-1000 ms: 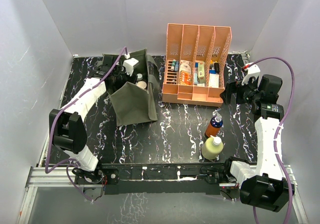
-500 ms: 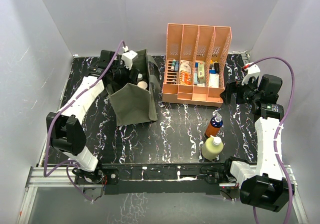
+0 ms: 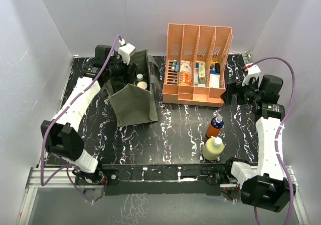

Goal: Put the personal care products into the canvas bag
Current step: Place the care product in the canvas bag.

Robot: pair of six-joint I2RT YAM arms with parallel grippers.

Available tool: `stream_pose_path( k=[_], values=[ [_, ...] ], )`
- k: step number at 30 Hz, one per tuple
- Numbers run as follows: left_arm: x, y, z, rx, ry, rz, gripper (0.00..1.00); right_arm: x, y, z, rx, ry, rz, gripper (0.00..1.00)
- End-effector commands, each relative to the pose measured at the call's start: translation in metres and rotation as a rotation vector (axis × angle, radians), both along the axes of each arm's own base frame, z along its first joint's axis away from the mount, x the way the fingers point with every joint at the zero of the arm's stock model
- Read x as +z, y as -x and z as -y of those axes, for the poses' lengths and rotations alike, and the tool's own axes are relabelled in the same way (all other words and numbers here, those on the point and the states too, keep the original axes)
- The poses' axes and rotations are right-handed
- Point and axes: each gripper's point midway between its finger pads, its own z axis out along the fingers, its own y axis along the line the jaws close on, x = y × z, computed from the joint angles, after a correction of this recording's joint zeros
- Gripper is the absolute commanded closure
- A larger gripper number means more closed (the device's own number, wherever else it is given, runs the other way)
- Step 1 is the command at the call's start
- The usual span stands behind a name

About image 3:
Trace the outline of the small clear bottle white cap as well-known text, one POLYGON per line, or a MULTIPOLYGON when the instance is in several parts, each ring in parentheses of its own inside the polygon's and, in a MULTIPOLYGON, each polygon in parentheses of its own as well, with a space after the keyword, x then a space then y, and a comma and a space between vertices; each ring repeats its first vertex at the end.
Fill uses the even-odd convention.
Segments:
POLYGON ((137 78, 138 82, 142 81, 143 80, 143 74, 137 74, 136 78, 137 78))

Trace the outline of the olive green canvas bag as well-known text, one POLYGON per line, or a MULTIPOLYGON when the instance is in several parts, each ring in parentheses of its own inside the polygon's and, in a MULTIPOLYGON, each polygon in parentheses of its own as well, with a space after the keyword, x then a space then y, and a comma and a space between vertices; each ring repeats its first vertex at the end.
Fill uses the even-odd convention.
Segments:
POLYGON ((161 89, 159 67, 147 49, 136 52, 130 63, 137 64, 136 75, 143 74, 142 81, 148 85, 146 90, 137 86, 137 78, 127 81, 126 75, 125 81, 105 81, 105 69, 98 79, 101 96, 109 98, 116 115, 117 127, 158 121, 154 93, 161 89))

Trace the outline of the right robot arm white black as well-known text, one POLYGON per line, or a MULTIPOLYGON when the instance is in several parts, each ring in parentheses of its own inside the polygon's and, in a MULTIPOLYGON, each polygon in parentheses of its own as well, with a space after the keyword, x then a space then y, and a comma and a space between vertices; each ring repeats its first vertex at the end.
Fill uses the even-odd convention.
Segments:
POLYGON ((240 185, 243 204, 273 212, 280 212, 290 202, 290 190, 296 189, 279 163, 283 159, 280 125, 285 117, 285 108, 278 103, 282 86, 280 77, 264 75, 229 82, 221 96, 226 105, 231 105, 233 95, 238 105, 250 104, 258 132, 256 170, 248 161, 231 157, 225 163, 224 179, 240 185))

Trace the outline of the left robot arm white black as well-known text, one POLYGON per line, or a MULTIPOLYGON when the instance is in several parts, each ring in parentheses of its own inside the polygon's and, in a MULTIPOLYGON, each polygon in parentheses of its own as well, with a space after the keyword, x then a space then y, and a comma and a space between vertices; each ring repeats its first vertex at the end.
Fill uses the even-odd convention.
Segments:
POLYGON ((111 46, 96 46, 94 58, 83 66, 64 106, 51 121, 41 124, 45 151, 78 167, 92 184, 99 184, 104 173, 97 168, 98 160, 85 150, 78 134, 79 125, 103 85, 112 78, 127 82, 134 76, 131 58, 135 52, 135 46, 130 43, 122 44, 117 51, 111 46))

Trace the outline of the brown pump bottle white top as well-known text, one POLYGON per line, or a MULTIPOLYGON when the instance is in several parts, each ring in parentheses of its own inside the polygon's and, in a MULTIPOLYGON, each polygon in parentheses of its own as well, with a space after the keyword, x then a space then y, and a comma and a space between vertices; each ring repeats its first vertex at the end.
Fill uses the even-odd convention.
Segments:
POLYGON ((145 82, 145 81, 140 81, 140 82, 138 82, 138 83, 137 83, 137 86, 138 86, 139 88, 143 89, 143 90, 146 90, 147 87, 148 87, 147 82, 145 82))

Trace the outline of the dark blue orange pump bottle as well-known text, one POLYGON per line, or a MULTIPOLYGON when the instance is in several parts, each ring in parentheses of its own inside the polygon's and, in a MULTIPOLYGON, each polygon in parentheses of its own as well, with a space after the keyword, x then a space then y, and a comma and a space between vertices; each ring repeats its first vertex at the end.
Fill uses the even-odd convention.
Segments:
POLYGON ((222 115, 217 115, 211 120, 211 123, 209 124, 209 127, 205 133, 207 138, 217 137, 221 128, 224 125, 223 117, 222 115))

